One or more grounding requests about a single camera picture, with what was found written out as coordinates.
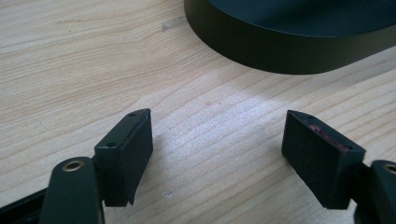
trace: black plastic part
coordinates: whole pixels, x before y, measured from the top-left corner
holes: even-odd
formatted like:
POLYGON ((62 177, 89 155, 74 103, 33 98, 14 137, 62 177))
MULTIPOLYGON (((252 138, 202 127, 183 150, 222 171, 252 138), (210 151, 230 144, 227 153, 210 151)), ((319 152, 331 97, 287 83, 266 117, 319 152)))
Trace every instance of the black plastic part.
POLYGON ((192 30, 238 63, 317 74, 396 46, 396 1, 184 0, 192 30))
POLYGON ((93 161, 76 157, 56 165, 41 209, 40 224, 104 222, 93 161))
POLYGON ((95 147, 106 206, 134 203, 134 195, 153 149, 150 110, 125 116, 95 147))
POLYGON ((288 111, 282 153, 324 207, 347 209, 363 148, 315 117, 288 111))
POLYGON ((380 223, 396 223, 396 163, 374 161, 370 170, 370 195, 380 223))
POLYGON ((46 190, 42 189, 34 194, 22 198, 0 209, 0 220, 3 224, 36 224, 38 223, 41 206, 44 202, 46 190))

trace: light wood surface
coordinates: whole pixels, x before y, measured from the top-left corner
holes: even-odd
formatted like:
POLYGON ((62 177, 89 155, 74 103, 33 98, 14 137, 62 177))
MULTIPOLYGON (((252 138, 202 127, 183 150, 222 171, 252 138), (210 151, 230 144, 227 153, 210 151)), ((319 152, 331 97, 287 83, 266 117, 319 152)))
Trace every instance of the light wood surface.
POLYGON ((353 223, 320 206, 280 153, 286 111, 396 161, 396 48, 314 76, 232 62, 181 0, 0 1, 0 206, 48 185, 129 112, 154 152, 133 206, 106 223, 353 223))

